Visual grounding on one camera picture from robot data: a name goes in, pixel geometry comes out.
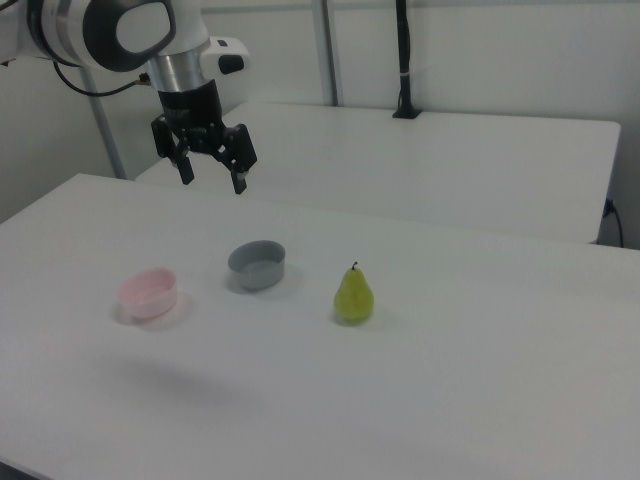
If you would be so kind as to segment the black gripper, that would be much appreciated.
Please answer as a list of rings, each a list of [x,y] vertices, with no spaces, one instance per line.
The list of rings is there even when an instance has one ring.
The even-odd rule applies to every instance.
[[[206,84],[183,92],[159,92],[164,116],[151,123],[157,155],[168,158],[178,170],[184,185],[194,180],[189,149],[215,154],[230,172],[234,192],[247,188],[246,176],[257,162],[257,155],[244,124],[226,127],[217,84]]]

